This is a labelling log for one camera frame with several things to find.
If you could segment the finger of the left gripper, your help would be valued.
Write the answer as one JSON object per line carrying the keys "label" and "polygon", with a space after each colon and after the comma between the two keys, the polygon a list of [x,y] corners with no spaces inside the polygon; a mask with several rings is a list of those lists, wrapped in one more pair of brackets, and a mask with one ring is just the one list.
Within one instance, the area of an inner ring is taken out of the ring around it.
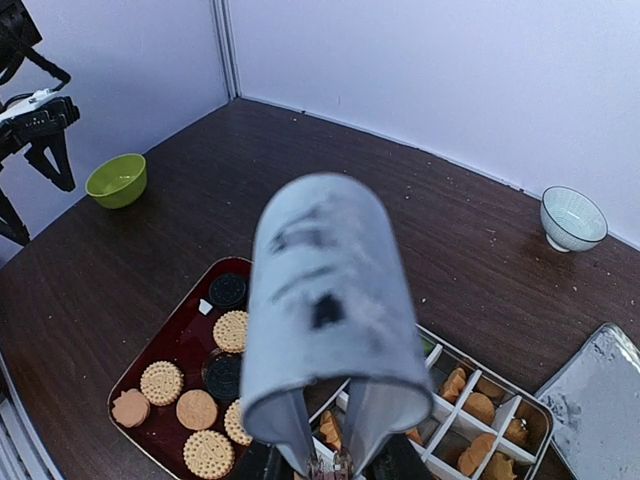
{"label": "finger of the left gripper", "polygon": [[24,154],[28,163],[62,191],[76,188],[63,130],[30,141]]}
{"label": "finger of the left gripper", "polygon": [[0,190],[0,217],[0,234],[3,237],[18,245],[27,245],[30,242],[27,227],[2,190]]}

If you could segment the white handled metal tongs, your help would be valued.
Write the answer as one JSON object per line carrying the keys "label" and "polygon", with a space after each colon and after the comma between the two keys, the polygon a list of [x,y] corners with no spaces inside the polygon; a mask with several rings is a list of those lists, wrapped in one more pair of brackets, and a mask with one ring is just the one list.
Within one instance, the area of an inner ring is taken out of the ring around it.
{"label": "white handled metal tongs", "polygon": [[431,380],[389,216],[361,182],[300,177],[264,209],[253,242],[240,396],[244,429],[309,476],[303,391],[345,378],[343,446],[362,472],[427,419]]}

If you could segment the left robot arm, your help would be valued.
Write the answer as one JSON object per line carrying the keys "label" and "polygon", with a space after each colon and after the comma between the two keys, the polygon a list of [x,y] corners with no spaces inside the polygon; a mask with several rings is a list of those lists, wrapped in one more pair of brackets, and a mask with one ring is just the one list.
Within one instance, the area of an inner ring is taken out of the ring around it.
{"label": "left robot arm", "polygon": [[22,1],[1,3],[1,83],[13,79],[25,61],[58,81],[53,88],[22,93],[1,103],[1,158],[24,152],[24,158],[59,190],[76,188],[65,130],[80,118],[78,107],[60,91],[71,75],[35,50],[42,41]]}

